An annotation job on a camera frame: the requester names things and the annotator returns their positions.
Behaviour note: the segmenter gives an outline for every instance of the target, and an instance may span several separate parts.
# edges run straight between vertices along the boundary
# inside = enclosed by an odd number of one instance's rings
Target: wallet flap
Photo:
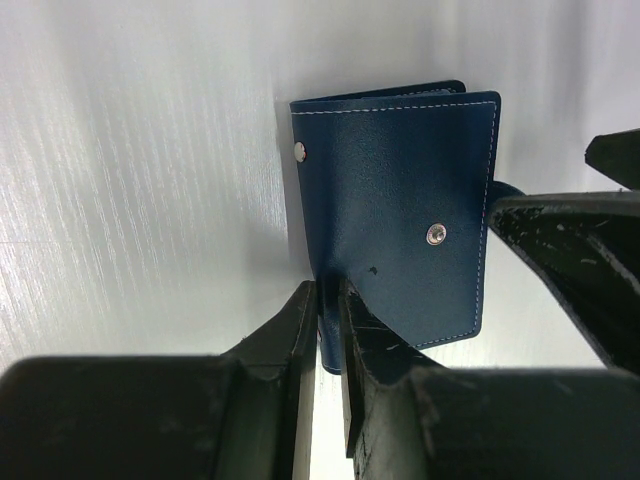
[[[329,371],[340,368],[342,277],[418,348],[479,331],[500,96],[449,93],[459,84],[291,104]]]

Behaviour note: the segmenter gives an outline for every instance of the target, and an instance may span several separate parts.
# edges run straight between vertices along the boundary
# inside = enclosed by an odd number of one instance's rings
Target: metal snap fastener
[[[447,229],[441,223],[434,223],[427,230],[427,243],[429,245],[440,245],[447,236]]]
[[[304,159],[307,158],[307,150],[302,142],[296,142],[293,146],[293,155],[299,163],[304,162]]]

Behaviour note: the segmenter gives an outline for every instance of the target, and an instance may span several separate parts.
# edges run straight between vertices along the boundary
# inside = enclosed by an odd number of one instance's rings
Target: wallet
[[[324,368],[340,373],[338,288],[417,348],[482,323],[500,95],[457,80],[291,103]]]

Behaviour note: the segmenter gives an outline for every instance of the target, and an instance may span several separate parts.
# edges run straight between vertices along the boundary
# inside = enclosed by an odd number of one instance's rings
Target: white backdrop
[[[640,2],[1,0],[0,368],[221,352],[309,278],[287,103],[458,78],[501,93],[496,178],[617,188],[591,138],[640,127]],[[593,366],[490,237],[480,336],[450,366]],[[318,370],[312,478],[342,460]]]

